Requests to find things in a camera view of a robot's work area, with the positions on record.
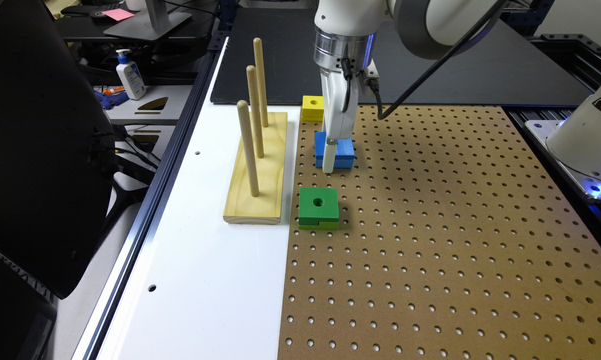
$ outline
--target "wooden peg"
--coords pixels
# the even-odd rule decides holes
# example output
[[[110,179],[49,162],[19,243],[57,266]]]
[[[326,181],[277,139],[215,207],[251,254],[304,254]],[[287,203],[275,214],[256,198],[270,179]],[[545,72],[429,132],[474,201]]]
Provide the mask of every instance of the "wooden peg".
[[[247,85],[249,86],[249,100],[251,101],[251,116],[253,117],[253,141],[256,148],[256,156],[264,157],[264,144],[262,141],[262,126],[260,123],[260,102],[258,101],[258,80],[256,68],[247,66]]]
[[[262,126],[269,126],[269,113],[267,110],[267,87],[264,82],[264,56],[262,53],[262,40],[253,39],[253,53],[256,61],[256,71],[258,72],[258,96],[260,97],[260,118]]]
[[[238,118],[240,119],[240,131],[242,132],[242,146],[244,157],[247,162],[247,173],[249,175],[249,187],[251,196],[260,195],[258,188],[258,172],[256,170],[256,158],[253,153],[253,139],[251,137],[251,120],[249,119],[249,105],[246,101],[238,101]]]

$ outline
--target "wooden base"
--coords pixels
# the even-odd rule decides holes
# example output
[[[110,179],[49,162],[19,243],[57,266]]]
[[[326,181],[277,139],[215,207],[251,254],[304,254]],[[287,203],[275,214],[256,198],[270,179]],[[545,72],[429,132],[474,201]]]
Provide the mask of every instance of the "wooden base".
[[[276,225],[282,211],[282,181],[287,139],[287,113],[268,113],[269,126],[262,129],[264,158],[256,157],[260,195],[251,196],[242,140],[233,168],[224,208],[229,224]]]

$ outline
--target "white table surface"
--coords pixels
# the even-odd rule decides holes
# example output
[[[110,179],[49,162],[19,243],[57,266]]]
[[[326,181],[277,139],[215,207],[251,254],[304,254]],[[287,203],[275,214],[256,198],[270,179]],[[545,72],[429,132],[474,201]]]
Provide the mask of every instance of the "white table surface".
[[[222,214],[239,123],[235,107],[213,105],[210,94],[98,359],[277,356],[300,107],[269,107],[289,119],[282,223],[229,225]]]

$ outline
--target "black monitor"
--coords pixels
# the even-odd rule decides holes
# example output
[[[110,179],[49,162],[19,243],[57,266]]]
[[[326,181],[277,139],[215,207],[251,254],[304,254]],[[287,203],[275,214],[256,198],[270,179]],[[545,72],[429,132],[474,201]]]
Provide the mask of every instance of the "black monitor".
[[[42,0],[0,0],[0,253],[59,298],[101,242],[109,133]]]

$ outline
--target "pink paper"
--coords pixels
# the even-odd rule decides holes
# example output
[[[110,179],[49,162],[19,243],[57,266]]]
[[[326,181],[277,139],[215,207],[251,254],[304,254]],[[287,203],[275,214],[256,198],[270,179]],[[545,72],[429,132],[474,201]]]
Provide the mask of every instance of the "pink paper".
[[[108,17],[112,18],[115,21],[122,21],[124,19],[128,19],[133,16],[132,13],[130,13],[124,9],[107,10],[107,11],[103,11],[102,13],[107,15]]]

